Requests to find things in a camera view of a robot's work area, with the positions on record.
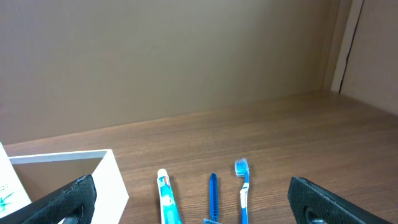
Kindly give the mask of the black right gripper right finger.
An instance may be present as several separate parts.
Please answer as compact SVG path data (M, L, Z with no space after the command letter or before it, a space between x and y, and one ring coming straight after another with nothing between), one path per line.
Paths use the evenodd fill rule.
M391 224L303 177L292 177L290 208L298 224Z

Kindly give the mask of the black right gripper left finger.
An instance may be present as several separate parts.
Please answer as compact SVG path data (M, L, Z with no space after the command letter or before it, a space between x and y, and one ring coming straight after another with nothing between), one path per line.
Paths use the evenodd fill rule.
M93 177L83 175L1 218L1 224L90 224L96 198Z

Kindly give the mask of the white cardboard box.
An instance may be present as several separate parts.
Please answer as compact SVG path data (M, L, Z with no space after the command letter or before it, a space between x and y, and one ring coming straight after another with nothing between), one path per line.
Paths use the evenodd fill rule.
M91 223L119 223L129 195L112 150L13 156L9 160L32 202L90 174L97 192Z

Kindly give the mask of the white floral lotion tube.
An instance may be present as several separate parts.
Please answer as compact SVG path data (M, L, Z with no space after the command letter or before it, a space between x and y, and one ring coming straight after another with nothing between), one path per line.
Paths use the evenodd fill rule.
M0 200L1 218L31 203L2 144L0 149Z

